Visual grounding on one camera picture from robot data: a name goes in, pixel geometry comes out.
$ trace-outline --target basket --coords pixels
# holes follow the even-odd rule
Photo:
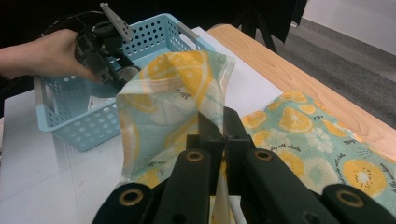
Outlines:
[[[133,40],[122,50],[136,65],[144,67],[158,55],[192,48],[180,38],[186,36],[196,49],[214,50],[196,33],[172,15],[161,14],[131,25]],[[114,68],[116,63],[111,59]],[[115,96],[111,85],[92,83],[80,77],[35,77],[35,100],[38,127],[53,133],[75,147],[87,151],[120,134]],[[109,98],[88,109],[90,97]]]

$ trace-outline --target human hand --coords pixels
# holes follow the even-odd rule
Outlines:
[[[0,74],[8,78],[74,75],[97,81],[93,72],[78,63],[74,56],[76,36],[71,30],[60,30],[26,44],[0,49]]]

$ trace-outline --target brass ring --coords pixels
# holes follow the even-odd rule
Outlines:
[[[135,197],[132,200],[128,200],[126,199],[126,196],[130,193],[135,194]],[[124,206],[133,206],[136,205],[138,203],[140,203],[140,201],[142,201],[143,199],[143,192],[140,189],[127,189],[125,190],[119,197],[119,202],[120,204],[124,205]]]
[[[272,159],[272,155],[264,150],[255,151],[254,156],[261,161],[270,161]]]
[[[200,161],[203,157],[204,155],[202,155],[201,152],[197,151],[192,151],[187,154],[187,160],[189,161]]]
[[[337,199],[340,202],[342,202],[342,203],[344,203],[346,205],[349,205],[351,207],[359,208],[359,207],[363,207],[364,206],[364,201],[361,199],[361,197],[359,197],[359,195],[357,195],[357,194],[355,194],[355,193],[353,193],[351,191],[340,189],[340,190],[338,190],[336,192],[335,195],[337,196]],[[350,201],[350,200],[346,199],[345,196],[352,197],[354,201]]]

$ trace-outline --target wire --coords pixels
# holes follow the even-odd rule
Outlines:
[[[84,28],[88,28],[88,26],[80,19],[81,16],[85,16],[88,14],[98,14],[104,16],[106,15],[104,12],[92,10],[92,11],[81,12],[73,16],[68,16],[66,18],[59,18],[52,25],[50,25],[43,33],[41,33],[41,36],[50,34],[51,30],[54,29],[56,26],[66,25],[67,23],[75,20],[79,21],[84,26]]]

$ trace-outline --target lemon patterned fabric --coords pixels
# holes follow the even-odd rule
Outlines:
[[[127,182],[153,188],[172,172],[197,133],[198,111],[222,132],[224,95],[234,59],[211,51],[158,56],[117,95]]]
[[[319,102],[287,91],[242,122],[256,147],[274,151],[309,189],[321,194],[327,185],[348,184],[396,216],[396,162],[376,153]]]

